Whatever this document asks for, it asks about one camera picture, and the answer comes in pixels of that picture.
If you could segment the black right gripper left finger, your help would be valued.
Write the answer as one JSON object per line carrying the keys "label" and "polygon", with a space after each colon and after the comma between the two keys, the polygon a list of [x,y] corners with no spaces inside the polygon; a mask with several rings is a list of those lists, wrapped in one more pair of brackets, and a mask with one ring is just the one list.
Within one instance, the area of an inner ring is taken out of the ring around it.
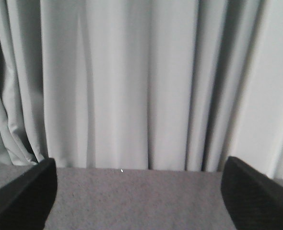
{"label": "black right gripper left finger", "polygon": [[48,158],[0,188],[0,230],[42,230],[57,195],[57,170]]}

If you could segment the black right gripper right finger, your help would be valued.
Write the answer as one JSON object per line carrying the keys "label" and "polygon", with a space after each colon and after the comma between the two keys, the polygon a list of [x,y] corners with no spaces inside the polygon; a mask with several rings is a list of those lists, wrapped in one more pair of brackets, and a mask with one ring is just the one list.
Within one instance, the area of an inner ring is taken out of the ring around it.
{"label": "black right gripper right finger", "polygon": [[283,230],[283,187],[237,157],[221,180],[226,210],[238,230]]}

